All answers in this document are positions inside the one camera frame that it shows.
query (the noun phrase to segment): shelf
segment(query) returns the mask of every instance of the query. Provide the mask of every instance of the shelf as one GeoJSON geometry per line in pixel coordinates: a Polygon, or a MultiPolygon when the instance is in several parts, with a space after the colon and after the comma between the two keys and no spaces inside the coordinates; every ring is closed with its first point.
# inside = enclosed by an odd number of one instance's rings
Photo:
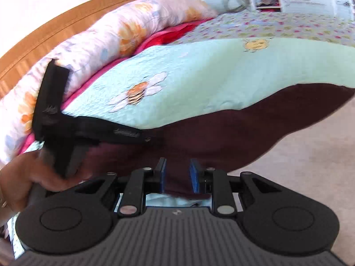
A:
{"type": "Polygon", "coordinates": [[[281,9],[281,6],[260,6],[257,9],[281,9]]]}

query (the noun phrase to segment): headboard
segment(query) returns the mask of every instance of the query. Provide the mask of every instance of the headboard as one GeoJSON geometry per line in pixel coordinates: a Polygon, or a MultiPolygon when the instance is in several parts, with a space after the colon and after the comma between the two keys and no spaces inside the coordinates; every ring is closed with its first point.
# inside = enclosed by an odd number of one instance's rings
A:
{"type": "Polygon", "coordinates": [[[90,0],[27,35],[0,58],[0,99],[55,46],[86,30],[107,12],[131,1],[134,0],[90,0]]]}

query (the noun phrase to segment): smiling sun applique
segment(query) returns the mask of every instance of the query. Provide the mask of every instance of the smiling sun applique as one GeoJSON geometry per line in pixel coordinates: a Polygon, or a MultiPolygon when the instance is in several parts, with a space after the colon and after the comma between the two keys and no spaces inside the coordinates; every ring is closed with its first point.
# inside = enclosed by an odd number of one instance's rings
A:
{"type": "Polygon", "coordinates": [[[257,40],[245,39],[243,41],[245,42],[244,44],[245,52],[254,53],[258,50],[265,49],[269,46],[268,39],[257,39],[257,40]]]}
{"type": "Polygon", "coordinates": [[[159,74],[155,74],[148,81],[141,82],[135,86],[133,86],[128,91],[125,91],[121,94],[118,94],[116,97],[113,97],[107,105],[115,105],[109,112],[116,112],[127,105],[136,105],[138,104],[144,97],[152,96],[158,92],[160,92],[163,87],[160,85],[156,85],[159,82],[164,81],[168,74],[166,72],[161,72],[159,74]]]}

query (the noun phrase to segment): bed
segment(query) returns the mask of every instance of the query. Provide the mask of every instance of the bed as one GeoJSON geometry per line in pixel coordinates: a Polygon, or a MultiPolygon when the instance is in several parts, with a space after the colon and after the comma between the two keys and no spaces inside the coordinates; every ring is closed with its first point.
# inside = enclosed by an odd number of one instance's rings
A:
{"type": "MultiPolygon", "coordinates": [[[[52,48],[129,1],[93,0],[31,33],[0,59],[1,94],[52,48]]],[[[87,167],[125,175],[167,157],[167,192],[195,200],[152,197],[152,205],[196,203],[191,157],[235,175],[256,172],[332,208],[341,227],[333,251],[354,264],[355,25],[308,14],[214,17],[190,7],[186,16],[139,40],[134,53],[104,59],[104,68],[67,93],[70,115],[153,129],[166,140],[164,151],[102,144],[89,152],[87,167]]],[[[40,145],[28,136],[17,147],[40,145]]]]}

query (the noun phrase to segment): pillow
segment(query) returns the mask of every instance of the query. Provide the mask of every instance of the pillow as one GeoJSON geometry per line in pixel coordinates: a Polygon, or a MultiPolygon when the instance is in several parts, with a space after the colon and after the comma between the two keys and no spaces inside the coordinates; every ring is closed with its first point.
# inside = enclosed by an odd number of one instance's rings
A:
{"type": "Polygon", "coordinates": [[[64,96],[67,99],[100,68],[114,59],[131,56],[155,32],[216,15],[200,1],[137,0],[107,13],[86,31],[59,44],[0,100],[0,165],[17,155],[31,132],[38,90],[52,58],[71,70],[64,96]]]}

